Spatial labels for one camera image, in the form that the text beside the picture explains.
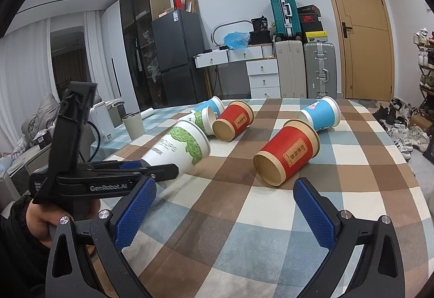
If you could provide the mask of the left hand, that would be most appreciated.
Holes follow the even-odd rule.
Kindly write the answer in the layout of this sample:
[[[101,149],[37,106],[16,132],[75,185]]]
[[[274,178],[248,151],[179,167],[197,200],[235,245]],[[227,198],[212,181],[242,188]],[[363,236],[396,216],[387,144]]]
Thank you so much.
[[[71,215],[56,205],[29,203],[26,212],[26,224],[29,232],[48,248],[52,246],[49,226],[57,227],[62,217]]]

